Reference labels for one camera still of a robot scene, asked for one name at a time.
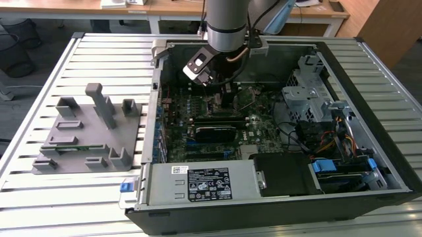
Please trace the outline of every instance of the aluminum extrusion table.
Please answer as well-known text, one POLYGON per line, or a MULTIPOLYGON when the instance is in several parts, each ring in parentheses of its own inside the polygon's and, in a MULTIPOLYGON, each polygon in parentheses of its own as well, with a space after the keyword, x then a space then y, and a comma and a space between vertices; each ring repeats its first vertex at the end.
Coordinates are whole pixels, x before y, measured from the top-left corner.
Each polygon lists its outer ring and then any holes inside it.
MULTIPOLYGON (((0 236, 146 236, 118 209, 118 184, 138 175, 140 155, 126 172, 30 174, 32 162, 49 133, 61 95, 77 103, 86 83, 102 84, 102 94, 117 102, 142 104, 134 150, 142 150, 150 91, 150 47, 154 39, 197 39, 181 35, 85 34, 72 39, 45 86, 0 160, 0 236)), ((364 43, 353 39, 267 37, 277 41, 324 41, 375 115, 422 177, 422 107, 379 62, 364 43)), ((383 207, 340 222, 320 222, 182 236, 419 236, 422 198, 383 207)))

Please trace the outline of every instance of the warning label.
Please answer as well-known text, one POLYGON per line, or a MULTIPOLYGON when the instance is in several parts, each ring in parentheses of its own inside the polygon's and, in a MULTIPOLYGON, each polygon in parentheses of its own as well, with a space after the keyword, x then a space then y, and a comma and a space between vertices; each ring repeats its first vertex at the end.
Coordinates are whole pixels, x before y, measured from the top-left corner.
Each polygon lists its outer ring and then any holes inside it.
POLYGON ((228 168, 189 169, 186 178, 190 202, 232 199, 228 168))

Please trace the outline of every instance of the metal drive bracket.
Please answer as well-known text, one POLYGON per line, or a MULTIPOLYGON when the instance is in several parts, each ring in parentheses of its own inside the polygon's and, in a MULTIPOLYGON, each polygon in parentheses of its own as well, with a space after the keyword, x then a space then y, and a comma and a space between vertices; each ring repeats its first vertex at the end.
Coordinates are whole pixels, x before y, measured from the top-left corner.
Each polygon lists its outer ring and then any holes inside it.
POLYGON ((256 43, 259 43, 259 47, 251 48, 249 57, 252 55, 257 55, 257 54, 263 54, 264 56, 267 56, 269 47, 268 47, 268 43, 267 43, 263 36, 257 36, 256 43))
POLYGON ((172 48, 173 45, 166 45, 166 40, 164 39, 156 39, 152 41, 152 47, 150 47, 150 54, 152 54, 152 61, 150 66, 154 68, 158 68, 158 60, 162 57, 168 56, 168 48, 172 48))

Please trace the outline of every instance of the floor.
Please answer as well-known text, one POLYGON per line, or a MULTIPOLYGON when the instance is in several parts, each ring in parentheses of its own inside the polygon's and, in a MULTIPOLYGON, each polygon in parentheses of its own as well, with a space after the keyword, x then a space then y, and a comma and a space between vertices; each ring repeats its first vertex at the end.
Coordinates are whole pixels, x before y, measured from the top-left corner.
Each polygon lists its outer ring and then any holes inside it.
MULTIPOLYGON (((90 32, 88 20, 65 20, 64 27, 57 27, 54 20, 36 19, 37 32, 42 40, 42 46, 28 51, 29 56, 37 65, 37 70, 29 76, 20 79, 10 79, 0 71, 0 81, 5 86, 44 85, 50 74, 58 57, 73 32, 90 32)), ((161 23, 161 32, 164 34, 178 34, 180 32, 192 33, 194 27, 186 22, 166 21, 161 23)), ((117 21, 110 21, 110 31, 113 33, 149 33, 146 21, 125 21, 120 26, 117 21)), ((405 88, 422 102, 422 42, 415 43, 412 49, 407 52, 399 64, 392 69, 392 73, 405 88)), ((13 101, 0 101, 0 138, 11 139, 20 123, 28 113, 36 96, 40 92, 38 87, 13 87, 9 88, 14 94, 13 101)), ((0 142, 0 154, 6 149, 6 143, 0 142)))

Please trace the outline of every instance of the blue tab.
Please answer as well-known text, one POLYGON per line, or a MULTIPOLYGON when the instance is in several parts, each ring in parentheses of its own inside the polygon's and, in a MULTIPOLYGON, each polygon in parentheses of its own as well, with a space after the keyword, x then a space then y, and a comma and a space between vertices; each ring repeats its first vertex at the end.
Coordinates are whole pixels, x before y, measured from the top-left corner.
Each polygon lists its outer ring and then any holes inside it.
POLYGON ((317 159, 312 163, 312 168, 313 168, 315 173, 327 172, 327 171, 336 171, 333 161, 329 159, 317 159))
POLYGON ((372 170, 376 169, 376 163, 375 163, 375 160, 372 158, 368 158, 368 165, 369 165, 369 168, 372 170))
POLYGON ((121 183, 120 184, 120 192, 129 193, 133 191, 133 183, 121 183))
POLYGON ((312 168, 313 168, 313 172, 315 172, 315 173, 320 172, 320 168, 319 168, 319 165, 317 165, 316 162, 312 163, 312 168))

